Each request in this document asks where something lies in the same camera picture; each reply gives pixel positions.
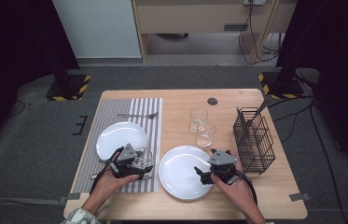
black curtain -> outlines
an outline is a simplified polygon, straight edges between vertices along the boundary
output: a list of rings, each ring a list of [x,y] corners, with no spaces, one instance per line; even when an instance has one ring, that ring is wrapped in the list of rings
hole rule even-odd
[[[348,151],[348,1],[299,0],[277,65],[319,71],[314,94],[338,148]]]
[[[52,1],[0,0],[0,126],[21,85],[69,69],[79,66]]]

sleeve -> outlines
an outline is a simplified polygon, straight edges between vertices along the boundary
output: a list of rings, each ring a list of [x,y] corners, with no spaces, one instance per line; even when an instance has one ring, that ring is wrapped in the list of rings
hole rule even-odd
[[[71,214],[68,219],[63,221],[61,224],[101,224],[98,219],[88,211],[77,208]]]

glass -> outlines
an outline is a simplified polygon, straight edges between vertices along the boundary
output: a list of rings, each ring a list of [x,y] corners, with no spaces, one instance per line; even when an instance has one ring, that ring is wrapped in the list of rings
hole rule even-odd
[[[197,132],[197,125],[208,119],[208,111],[202,107],[195,107],[190,111],[190,129]]]
[[[135,150],[136,152],[141,151],[142,154],[139,157],[136,157],[132,162],[132,167],[138,169],[145,169],[147,166],[151,166],[153,164],[153,153],[151,149],[148,147],[139,147]]]
[[[204,121],[197,125],[197,144],[200,147],[209,147],[212,145],[216,133],[215,124]]]

wire basket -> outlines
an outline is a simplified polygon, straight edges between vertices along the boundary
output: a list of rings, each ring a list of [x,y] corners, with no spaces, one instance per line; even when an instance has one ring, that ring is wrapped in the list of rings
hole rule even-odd
[[[264,173],[275,160],[272,137],[264,117],[256,107],[237,108],[233,130],[238,154],[245,173]]]

placemat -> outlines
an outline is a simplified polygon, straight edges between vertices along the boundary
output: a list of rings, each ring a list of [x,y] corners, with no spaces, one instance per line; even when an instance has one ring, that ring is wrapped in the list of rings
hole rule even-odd
[[[146,118],[118,118],[117,114],[147,115],[159,112],[155,119]],[[154,158],[154,168],[149,180],[134,181],[118,189],[118,192],[154,192],[158,187],[158,169],[160,159],[162,98],[137,99],[109,99],[101,100],[95,114],[94,125],[89,134],[89,141],[85,146],[82,161],[71,193],[88,193],[92,186],[91,175],[98,174],[104,163],[100,161],[96,152],[96,143],[100,134],[110,125],[129,121],[139,124],[146,132],[147,146],[150,147]]]

